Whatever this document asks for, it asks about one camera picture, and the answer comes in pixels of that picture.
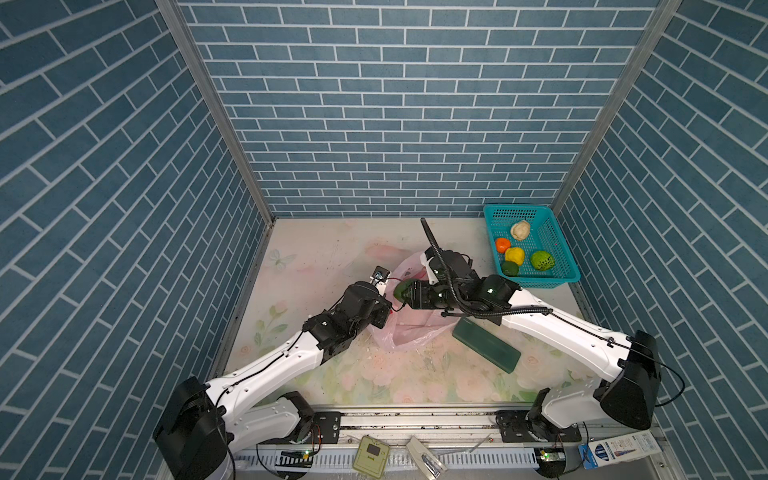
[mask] blue plastic basket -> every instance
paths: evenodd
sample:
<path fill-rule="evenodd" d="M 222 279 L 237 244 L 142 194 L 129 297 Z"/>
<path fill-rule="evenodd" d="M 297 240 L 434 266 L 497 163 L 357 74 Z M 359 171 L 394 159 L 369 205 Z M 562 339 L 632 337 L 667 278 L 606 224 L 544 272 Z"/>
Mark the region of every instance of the blue plastic basket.
<path fill-rule="evenodd" d="M 521 204 L 486 205 L 483 213 L 499 275 L 525 288 L 555 288 L 563 283 L 579 281 L 581 273 L 549 207 Z M 523 241 L 513 239 L 510 232 L 512 225 L 520 220 L 531 224 L 531 234 Z M 525 262 L 520 266 L 519 276 L 506 276 L 502 273 L 504 254 L 497 252 L 495 245 L 499 237 L 508 239 L 513 247 L 520 247 L 525 251 Z M 555 265 L 550 270 L 540 272 L 531 266 L 531 255 L 539 250 L 546 250 L 554 257 Z"/>

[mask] lime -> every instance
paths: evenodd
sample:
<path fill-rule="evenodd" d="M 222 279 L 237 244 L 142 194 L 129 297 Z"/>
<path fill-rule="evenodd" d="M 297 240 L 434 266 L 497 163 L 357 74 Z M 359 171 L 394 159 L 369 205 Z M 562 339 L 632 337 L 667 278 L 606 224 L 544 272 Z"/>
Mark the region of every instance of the lime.
<path fill-rule="evenodd" d="M 538 271 L 544 272 L 554 266 L 554 257 L 551 253 L 539 250 L 531 255 L 531 265 Z"/>
<path fill-rule="evenodd" d="M 506 276 L 517 276 L 520 271 L 520 266 L 515 262 L 502 263 L 502 273 Z"/>

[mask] brick wallpaper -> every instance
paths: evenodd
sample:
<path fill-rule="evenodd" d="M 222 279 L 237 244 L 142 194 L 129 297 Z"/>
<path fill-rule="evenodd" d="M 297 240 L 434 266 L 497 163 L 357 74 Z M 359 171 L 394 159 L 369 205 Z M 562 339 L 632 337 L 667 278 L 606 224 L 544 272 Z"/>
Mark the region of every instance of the brick wallpaper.
<path fill-rule="evenodd" d="M 153 0 L 0 2 L 0 478 L 144 478 L 263 221 Z"/>
<path fill-rule="evenodd" d="M 278 216 L 549 204 L 657 0 L 182 0 Z"/>
<path fill-rule="evenodd" d="M 766 24 L 684 0 L 561 215 L 598 317 L 689 384 L 657 417 L 690 478 L 768 478 Z"/>

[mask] white robotic arm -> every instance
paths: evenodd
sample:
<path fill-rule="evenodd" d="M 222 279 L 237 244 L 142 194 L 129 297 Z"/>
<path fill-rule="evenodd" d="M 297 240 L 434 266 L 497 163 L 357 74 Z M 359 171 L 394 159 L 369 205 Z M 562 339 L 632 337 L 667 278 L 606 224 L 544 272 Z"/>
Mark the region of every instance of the white robotic arm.
<path fill-rule="evenodd" d="M 471 260 L 441 250 L 424 219 L 422 224 L 432 245 L 422 256 L 429 280 L 413 281 L 403 292 L 411 308 L 489 319 L 556 347 L 597 374 L 586 385 L 541 390 L 528 412 L 530 433 L 553 441 L 576 422 L 608 416 L 636 429 L 650 426 L 660 382 L 652 336 L 611 332 L 544 303 L 498 275 L 480 278 Z M 388 275 L 377 267 L 371 283 L 347 287 L 330 310 L 310 317 L 301 332 L 248 366 L 205 385 L 195 377 L 182 382 L 153 435 L 174 477 L 206 478 L 221 471 L 227 453 L 268 439 L 305 439 L 313 410 L 297 392 L 253 406 L 346 350 L 368 325 L 382 328 L 392 307 L 383 296 Z"/>

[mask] green fruit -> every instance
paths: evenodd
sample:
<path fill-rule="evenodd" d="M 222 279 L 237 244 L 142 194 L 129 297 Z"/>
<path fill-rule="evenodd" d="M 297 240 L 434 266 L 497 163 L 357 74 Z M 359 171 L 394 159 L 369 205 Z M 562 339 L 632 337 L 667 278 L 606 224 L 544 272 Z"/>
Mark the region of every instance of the green fruit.
<path fill-rule="evenodd" d="M 536 270 L 544 272 L 554 266 L 554 257 L 551 253 L 540 250 L 531 255 L 531 265 Z"/>
<path fill-rule="evenodd" d="M 502 273 L 506 276 L 517 276 L 520 271 L 520 266 L 515 262 L 502 263 Z"/>
<path fill-rule="evenodd" d="M 393 291 L 393 292 L 392 292 L 392 295 L 393 295 L 393 296 L 394 296 L 394 297 L 395 297 L 395 298 L 396 298 L 396 299 L 397 299 L 399 302 L 403 302 L 403 301 L 405 301 L 405 300 L 403 300 L 403 294 L 405 294 L 406 290 L 408 289 L 408 286 L 409 286 L 411 283 L 414 283 L 414 282 L 415 282 L 415 280 L 414 280 L 413 278 L 409 278 L 409 279 L 407 279 L 407 280 L 404 280 L 404 281 L 402 281 L 402 282 L 398 283 L 398 284 L 397 284 L 397 286 L 395 287 L 395 291 Z"/>

